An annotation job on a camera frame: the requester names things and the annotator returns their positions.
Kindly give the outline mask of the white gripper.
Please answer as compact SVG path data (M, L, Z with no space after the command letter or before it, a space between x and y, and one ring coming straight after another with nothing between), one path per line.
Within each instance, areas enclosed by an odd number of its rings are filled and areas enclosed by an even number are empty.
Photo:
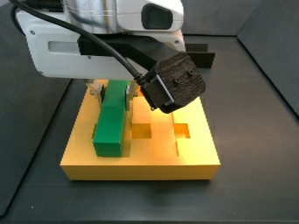
M126 110L130 110L131 101L138 97L138 84L133 75L111 56L81 53L79 38L75 31L42 20L30 13L17 13L35 68L42 75L53 78L87 79L90 93L102 103L106 97L107 86L94 79L130 81L126 86ZM173 12L173 25L167 30L147 30L143 27L142 12L117 15L121 20L119 32L109 34L109 38L138 36L151 37L173 49L183 51L183 12Z

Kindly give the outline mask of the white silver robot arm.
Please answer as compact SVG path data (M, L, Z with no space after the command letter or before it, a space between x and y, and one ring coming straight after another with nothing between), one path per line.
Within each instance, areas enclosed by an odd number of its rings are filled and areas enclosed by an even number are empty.
M11 0L46 77L131 81L153 109L185 107L181 0Z

